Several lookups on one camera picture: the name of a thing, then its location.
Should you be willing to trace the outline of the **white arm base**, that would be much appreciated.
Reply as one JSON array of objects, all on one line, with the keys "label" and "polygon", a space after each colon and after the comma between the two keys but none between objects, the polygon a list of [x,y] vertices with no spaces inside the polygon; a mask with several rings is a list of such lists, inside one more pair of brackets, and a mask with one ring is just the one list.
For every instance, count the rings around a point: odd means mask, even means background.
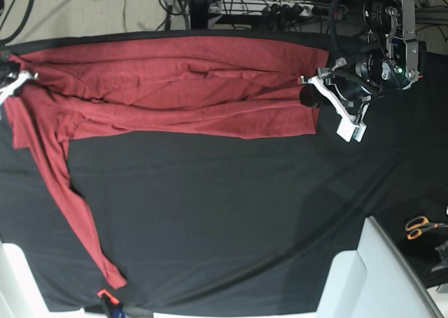
[{"label": "white arm base", "polygon": [[355,250],[332,260],[317,317],[442,317],[426,287],[377,220],[366,218]]},{"label": "white arm base", "polygon": [[23,250],[1,242],[1,317],[85,317],[85,313],[50,312]]}]

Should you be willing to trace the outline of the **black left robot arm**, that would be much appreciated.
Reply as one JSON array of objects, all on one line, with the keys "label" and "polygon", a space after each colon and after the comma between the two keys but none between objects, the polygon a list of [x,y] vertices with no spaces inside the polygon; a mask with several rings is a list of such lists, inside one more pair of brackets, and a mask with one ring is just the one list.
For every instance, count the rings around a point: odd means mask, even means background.
[{"label": "black left robot arm", "polygon": [[370,104],[393,90],[409,90],[422,78],[426,44],[417,38],[415,0],[365,0],[367,45],[349,52],[337,34],[335,11],[341,2],[332,0],[328,11],[330,42],[337,59],[298,82],[315,87],[335,108],[340,116],[337,134],[344,141],[360,142]]}]

